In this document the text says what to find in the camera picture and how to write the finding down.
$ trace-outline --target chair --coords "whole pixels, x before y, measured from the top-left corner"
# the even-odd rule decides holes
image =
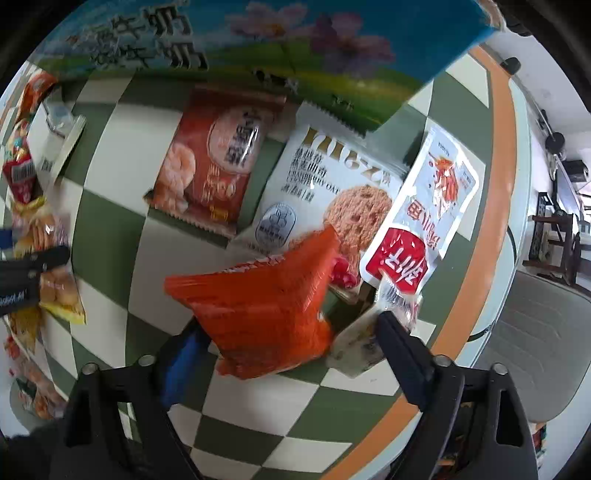
[[[518,271],[477,368],[507,366],[525,415],[541,423],[569,404],[591,364],[591,299]]]
[[[578,260],[580,259],[580,237],[578,235],[579,228],[577,218],[571,213],[570,215],[554,215],[550,217],[533,216],[532,220],[536,223],[550,223],[553,224],[553,226],[556,225],[557,230],[560,228],[564,230],[564,240],[559,239],[548,241],[552,245],[563,247],[562,258],[560,265],[552,265],[540,260],[524,260],[523,266],[541,268],[542,270],[549,272],[560,273],[567,285],[573,284],[574,279],[576,278]]]

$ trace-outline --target cookie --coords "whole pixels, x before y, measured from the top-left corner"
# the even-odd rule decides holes
[[[388,193],[363,185],[340,192],[324,212],[324,223],[336,230],[352,274],[359,272],[361,252],[368,249],[391,207]]]

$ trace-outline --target blue milk package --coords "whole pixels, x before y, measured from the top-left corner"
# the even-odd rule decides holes
[[[138,72],[265,89],[365,132],[503,23],[491,0],[87,0],[31,60],[60,80]]]

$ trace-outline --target plastic wrapper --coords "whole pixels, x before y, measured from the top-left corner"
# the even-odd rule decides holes
[[[34,207],[14,205],[13,229],[20,233],[14,246],[17,258],[68,243],[62,220],[51,211],[42,197],[35,200]],[[39,306],[68,322],[86,323],[70,262],[41,274]]]
[[[56,391],[53,382],[21,352],[12,336],[4,342],[4,350],[11,360],[11,374],[16,376],[20,385],[27,386],[26,390],[31,399],[31,411],[43,419],[63,417],[66,401]]]
[[[16,121],[19,122],[22,119],[28,119],[29,116],[34,114],[47,92],[56,83],[57,79],[43,70],[31,75],[22,92]]]
[[[253,255],[283,252],[332,225],[340,241],[331,288],[356,303],[359,260],[398,194],[402,180],[319,108],[302,104],[297,126],[267,181],[255,218],[229,248]]]
[[[35,344],[39,328],[43,323],[43,314],[39,307],[17,310],[9,316],[10,328],[27,350],[35,353]]]
[[[445,256],[478,175],[457,142],[432,127],[392,209],[361,259],[361,276],[378,287],[387,273],[403,293],[418,293]]]
[[[28,119],[20,120],[14,126],[4,151],[2,166],[2,173],[6,177],[12,195],[21,203],[28,203],[33,199],[33,188],[37,178],[35,164],[27,144],[29,127]]]
[[[328,367],[355,378],[384,360],[384,353],[375,337],[375,323],[382,312],[393,312],[410,333],[417,324],[423,298],[404,294],[387,275],[382,276],[374,304],[351,325],[337,335],[326,358]]]
[[[332,227],[284,255],[189,277],[164,289],[191,308],[219,348],[221,374],[260,377],[323,355],[332,330],[320,313],[339,246]]]
[[[285,97],[199,86],[146,200],[229,238],[262,140]]]
[[[61,87],[54,87],[31,122],[29,150],[37,180],[48,195],[72,149],[80,138],[86,118],[74,116],[64,104]]]
[[[33,401],[37,395],[37,387],[30,380],[17,378],[15,382],[18,386],[18,399],[22,404],[22,409],[25,411],[34,412]]]

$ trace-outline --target table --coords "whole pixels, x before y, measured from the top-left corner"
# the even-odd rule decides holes
[[[75,114],[86,115],[87,125],[52,202],[70,216],[88,323],[70,325],[47,315],[34,359],[66,396],[85,363],[122,367],[181,331],[191,313],[164,294],[165,276],[232,265],[224,239],[142,200],[190,89],[190,82],[140,76],[64,85],[65,100]],[[517,243],[506,234],[517,160],[527,159],[518,134],[528,124],[514,106],[514,89],[477,48],[373,134],[398,158],[412,161],[423,131],[437,122],[463,144],[480,175],[480,191],[423,291],[417,332],[434,353],[464,365],[475,361],[486,341],[478,329],[496,319],[520,248],[519,218]],[[257,162],[261,178],[280,155],[289,127],[286,117],[265,140]],[[259,183],[247,193],[239,226],[254,213],[264,181]],[[6,201],[4,182],[0,191]],[[10,224],[7,208],[2,220]],[[361,305],[346,306],[329,293],[323,308],[331,321],[345,324]],[[477,338],[466,343],[473,333]],[[212,348],[183,403],[170,412],[191,457],[212,478],[367,480],[400,451],[417,420],[386,364],[349,380],[318,360],[243,382],[215,373],[216,360]],[[132,408],[121,404],[120,410],[126,434],[137,438]]]

